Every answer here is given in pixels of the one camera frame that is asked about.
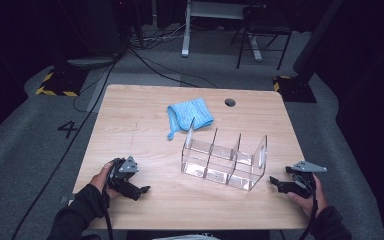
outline person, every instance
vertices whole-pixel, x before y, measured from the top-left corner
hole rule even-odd
[[[110,171],[112,162],[104,165],[101,171],[92,177],[89,184],[80,190],[75,200],[69,205],[58,211],[52,224],[51,232],[48,240],[89,240],[100,239],[99,236],[90,235],[82,237],[82,233],[86,230],[95,218],[104,216],[105,208],[109,207],[108,202],[104,202],[102,191],[106,183],[108,172]],[[342,217],[335,207],[329,206],[319,178],[314,175],[316,181],[316,198],[318,201],[318,210],[316,217],[311,225],[310,233],[316,240],[348,240],[352,239],[349,230],[343,225]],[[112,189],[105,189],[109,198],[119,195]],[[312,197],[305,199],[292,192],[287,193],[293,202],[302,208],[307,216],[311,216],[313,206]]]

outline person's left hand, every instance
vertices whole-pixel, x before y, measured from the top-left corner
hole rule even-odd
[[[105,185],[105,179],[108,176],[108,172],[110,171],[112,164],[113,164],[113,161],[106,163],[104,167],[101,169],[101,172],[93,176],[92,180],[90,180],[90,184],[95,186],[100,193],[102,193],[102,189],[104,188],[104,185]],[[110,196],[110,198],[114,198],[120,195],[118,192],[109,188],[107,188],[106,191]]]

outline blue cloth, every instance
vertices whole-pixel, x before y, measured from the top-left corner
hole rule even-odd
[[[167,136],[169,140],[173,139],[175,132],[189,130],[194,118],[194,129],[208,126],[214,121],[202,98],[170,105],[167,108],[167,113],[171,130]]]

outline acrylic divider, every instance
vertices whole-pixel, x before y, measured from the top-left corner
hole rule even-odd
[[[267,136],[254,154],[239,151],[241,134],[233,148],[215,145],[193,138],[194,120],[182,150],[181,171],[210,181],[250,191],[264,176],[267,161]]]

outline wooden tabletop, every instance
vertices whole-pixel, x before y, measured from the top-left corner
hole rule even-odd
[[[181,172],[187,132],[169,141],[169,105],[202,97],[214,117],[194,139],[233,147],[239,134],[241,151],[254,153],[267,135],[267,167],[251,191],[232,188]],[[233,99],[234,107],[225,104]],[[114,229],[297,229],[307,217],[269,176],[291,181],[285,173],[303,155],[281,96],[271,91],[110,85],[105,93],[73,192],[83,188],[114,158],[133,156],[137,172],[130,182],[151,186],[138,201],[111,200]],[[92,228],[106,228],[98,219]]]

